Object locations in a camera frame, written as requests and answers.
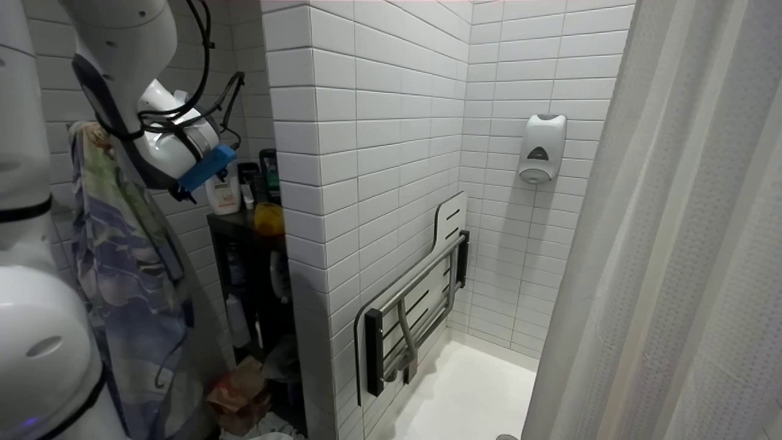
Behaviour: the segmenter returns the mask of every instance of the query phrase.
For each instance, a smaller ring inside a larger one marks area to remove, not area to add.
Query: grout line
[[[466,86],[471,83],[545,83],[545,82],[598,82],[598,78],[609,78],[615,82],[615,77],[563,77],[563,78],[500,78],[500,82],[466,82]]]
[[[321,11],[318,6],[300,6],[300,7],[310,7],[310,11],[318,11],[318,13],[333,15],[333,17],[338,17],[338,20],[344,20],[344,23],[349,23],[352,28],[366,28],[366,31],[373,31],[373,32],[381,32],[381,34],[388,34],[388,37],[395,37],[395,40],[401,40],[401,43],[409,43],[409,45],[420,48],[418,43],[411,43],[411,40],[405,40],[405,37],[398,37],[398,34],[390,34],[390,32],[385,32],[385,31],[372,28],[372,24],[366,24],[366,23],[359,23],[356,17],[348,20],[348,17],[341,17],[341,15],[334,15],[333,11]],[[429,49],[429,51],[443,54],[443,56],[446,56],[446,59],[453,59],[453,61],[459,61],[459,59],[454,59],[453,54],[438,51],[435,48],[423,48],[423,49]]]
[[[443,28],[438,28],[435,23],[429,23],[429,20],[426,20],[426,17],[418,17],[418,15],[412,15],[412,13],[409,13],[405,7],[401,7],[398,2],[388,2],[390,7],[395,7],[395,11],[401,11],[401,13],[405,13],[405,15],[411,15],[412,20],[418,20],[418,23],[423,23],[423,24],[428,24],[428,28],[435,28],[438,32],[443,32],[443,34],[446,34],[446,37],[453,37],[453,40],[457,40],[457,43],[464,43],[464,40],[459,40],[457,34],[453,34],[453,32],[446,32],[446,31],[443,31]]]
[[[300,49],[312,49],[312,51],[328,51],[328,54],[340,54],[340,56],[349,56],[349,59],[356,59],[356,61],[372,61],[372,65],[384,65],[384,66],[394,66],[394,70],[405,70],[405,72],[418,72],[418,75],[428,75],[428,77],[438,77],[438,78],[446,78],[446,82],[461,82],[461,78],[453,78],[453,77],[443,77],[443,75],[435,75],[435,72],[423,72],[423,70],[412,70],[412,66],[403,66],[403,65],[390,65],[390,61],[384,61],[384,59],[370,59],[370,56],[362,56],[362,54],[348,54],[348,51],[338,51],[338,49],[326,49],[326,48],[285,48],[285,49],[268,49],[272,54],[284,54],[284,51],[300,51]]]

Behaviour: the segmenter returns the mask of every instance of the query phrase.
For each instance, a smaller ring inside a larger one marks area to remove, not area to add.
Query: soap dispenser
[[[522,183],[541,186],[556,180],[565,152],[565,116],[532,116],[525,130],[525,154],[519,166]]]

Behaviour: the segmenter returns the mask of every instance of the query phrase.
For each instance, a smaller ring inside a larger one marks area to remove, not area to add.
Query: shower curtain fold
[[[640,2],[528,440],[758,439],[782,397],[782,2]]]

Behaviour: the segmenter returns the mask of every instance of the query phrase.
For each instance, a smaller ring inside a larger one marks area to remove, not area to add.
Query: white subway tile
[[[565,20],[565,15],[545,15],[545,17],[504,23],[500,37],[504,37],[504,43],[560,37],[563,20]]]
[[[468,134],[464,134],[461,138],[461,149],[487,152],[488,149],[488,138],[468,138]]]
[[[285,199],[285,205],[304,214],[334,214],[352,204],[356,204],[356,181],[340,181],[329,186],[300,186],[289,183],[291,199]]]
[[[598,147],[597,142],[566,141],[565,156],[566,159],[594,159],[597,147]]]
[[[409,205],[423,196],[429,193],[429,181],[428,180],[418,180],[418,181],[403,181],[398,186],[398,205]]]
[[[359,149],[359,175],[398,166],[398,145]]]
[[[488,134],[492,120],[488,119],[466,119],[464,120],[464,134]]]
[[[312,28],[312,48],[333,49],[340,54],[356,51],[352,20],[310,7],[310,28]]]
[[[560,59],[556,78],[615,78],[621,56]]]
[[[398,128],[398,134],[394,138],[401,141],[401,142],[409,142],[409,141],[428,141],[432,133],[432,125],[435,120],[401,120],[395,128]]]
[[[498,56],[498,45],[468,45],[468,65],[492,65]]]
[[[525,120],[493,119],[488,133],[492,133],[492,138],[522,138],[525,134]]]
[[[626,49],[629,32],[563,37],[560,56],[614,56]]]
[[[569,196],[569,193],[556,193],[556,192],[537,192],[536,209],[542,211],[565,211],[578,215],[583,199],[582,196]]]
[[[591,159],[563,159],[563,176],[589,180]]]
[[[394,145],[403,142],[405,134],[401,133],[398,120],[359,120],[356,122],[356,145],[359,147],[376,147],[376,145]]]
[[[461,166],[487,166],[487,152],[461,152]]]
[[[492,100],[493,83],[466,83],[466,100]]]
[[[553,100],[553,114],[583,120],[607,120],[609,100]]]
[[[464,119],[492,119],[492,100],[468,100],[464,106]]]
[[[398,66],[356,59],[356,89],[401,94],[403,72]]]
[[[398,188],[401,171],[398,169],[385,169],[376,175],[362,175],[359,176],[359,200],[385,193],[390,188]]]
[[[487,159],[487,166],[488,169],[519,169],[519,159],[520,159],[520,154],[519,152],[514,152],[514,154],[488,154],[488,159]]]
[[[554,100],[611,100],[614,78],[554,82]]]
[[[316,59],[316,82],[321,89],[355,89],[356,86],[355,56],[341,56],[341,54],[316,49],[312,59]]]
[[[604,134],[604,122],[598,120],[566,120],[566,141],[598,142]]]
[[[390,255],[395,251],[395,235],[384,235],[373,242],[366,242],[359,252],[362,259],[362,269],[372,268],[373,262],[379,262],[381,258]]]
[[[629,31],[630,20],[633,20],[633,6],[569,13],[565,17],[565,34]]]
[[[429,75],[420,75],[420,72],[409,72],[403,70],[401,75],[401,86],[403,94],[416,94],[416,97],[438,97],[435,89],[435,78]]]
[[[401,106],[401,119],[428,119],[432,114],[432,100],[420,97],[403,97]]]
[[[356,94],[359,120],[398,120],[403,119],[403,99],[398,94]]]
[[[398,165],[420,163],[429,152],[426,141],[394,145],[394,149],[395,149]]]
[[[500,34],[500,24],[498,23],[473,24],[468,43],[471,45],[492,45],[492,43],[498,43],[498,34]]]
[[[426,159],[409,163],[409,165],[398,166],[398,181],[418,181],[418,180],[426,180],[428,171],[429,171],[429,166]]]
[[[500,23],[504,17],[504,0],[473,2],[471,6],[471,23]]]
[[[537,114],[548,114],[548,108],[550,108],[548,100],[497,100],[493,116],[497,119],[519,119],[522,125],[522,120],[528,120],[531,116],[537,116]]]
[[[556,15],[563,11],[565,11],[565,0],[509,0],[505,20]]]
[[[497,65],[473,65],[466,70],[466,82],[493,82]]]
[[[504,61],[497,70],[497,78],[498,82],[550,82],[554,77],[554,70],[556,70],[556,59]]]
[[[528,43],[504,43],[498,59],[554,59],[560,51],[560,40],[528,40]]]
[[[471,169],[471,166],[459,169],[459,181],[484,183],[484,180],[487,180],[484,169]]]
[[[633,6],[636,0],[569,0],[566,11],[598,11],[614,6]]]
[[[310,48],[310,7],[293,7],[263,15],[267,49]]]
[[[268,86],[318,86],[312,49],[268,51]]]
[[[497,321],[497,315],[484,315],[484,313],[471,312],[468,329],[477,332],[484,332],[488,337],[497,337],[493,345],[505,348],[511,343],[511,329],[505,329],[505,321]]]
[[[498,100],[548,100],[550,97],[553,82],[511,82],[493,89],[493,99]]]
[[[520,138],[492,138],[488,141],[488,152],[493,154],[519,154],[522,149]]]
[[[515,166],[519,166],[519,154],[514,154],[514,163],[509,163],[509,166],[504,169],[487,169],[487,186],[520,186],[519,176],[515,176]]]
[[[583,196],[587,193],[587,180],[560,176],[554,181],[554,188],[563,192],[563,193]]]
[[[328,11],[333,15],[355,17],[355,2],[352,0],[307,0],[318,11]]]
[[[355,122],[277,122],[277,149],[329,154],[355,149]]]
[[[338,89],[273,89],[277,120],[355,120],[355,94]]]

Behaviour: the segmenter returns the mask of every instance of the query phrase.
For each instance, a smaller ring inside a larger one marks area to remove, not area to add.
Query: floral towel
[[[163,439],[167,398],[189,335],[183,265],[145,188],[118,166],[99,125],[70,128],[73,262],[110,387],[131,440]]]

